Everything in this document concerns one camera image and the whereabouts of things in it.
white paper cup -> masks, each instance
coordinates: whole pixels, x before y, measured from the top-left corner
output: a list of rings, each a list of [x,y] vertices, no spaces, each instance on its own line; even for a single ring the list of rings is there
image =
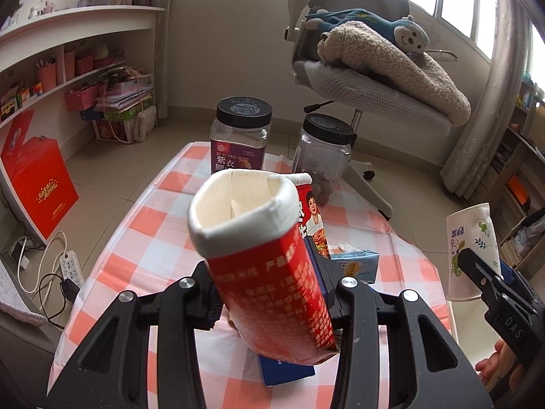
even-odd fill
[[[458,267],[458,254],[467,247],[472,249],[501,276],[500,255],[489,204],[478,204],[449,215],[446,218],[446,230],[449,244],[447,299],[452,302],[478,299],[481,291]]]

green box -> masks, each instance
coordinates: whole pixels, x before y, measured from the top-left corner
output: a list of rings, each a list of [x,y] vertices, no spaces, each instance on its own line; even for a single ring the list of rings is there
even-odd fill
[[[152,95],[148,95],[146,98],[142,100],[142,104],[144,104],[144,109],[147,109],[151,105],[153,105],[153,97]],[[136,103],[133,107],[130,107],[129,109],[122,110],[121,112],[105,112],[104,118],[108,120],[128,120],[131,117],[134,117],[137,113],[142,111],[142,106],[140,104],[140,101]]]

purple label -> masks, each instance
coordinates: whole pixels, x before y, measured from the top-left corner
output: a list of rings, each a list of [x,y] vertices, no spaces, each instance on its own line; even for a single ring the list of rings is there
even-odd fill
[[[223,169],[259,169],[263,167],[265,148],[234,145],[211,140],[212,173]]]

curtain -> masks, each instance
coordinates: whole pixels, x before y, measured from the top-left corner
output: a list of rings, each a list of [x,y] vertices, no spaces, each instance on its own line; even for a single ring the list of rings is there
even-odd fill
[[[446,188],[469,198],[507,130],[520,91],[530,19],[518,0],[498,0],[486,88],[440,174]]]
[[[170,2],[171,0],[151,0],[152,6],[165,8],[164,12],[157,15],[155,25],[155,104],[158,118],[167,118],[167,38]]]

chair seat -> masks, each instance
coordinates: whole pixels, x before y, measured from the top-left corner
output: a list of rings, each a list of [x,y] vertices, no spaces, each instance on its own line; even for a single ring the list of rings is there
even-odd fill
[[[296,61],[293,69],[301,84],[327,100],[439,137],[449,135],[451,123],[446,115],[352,69],[331,67],[316,61]]]

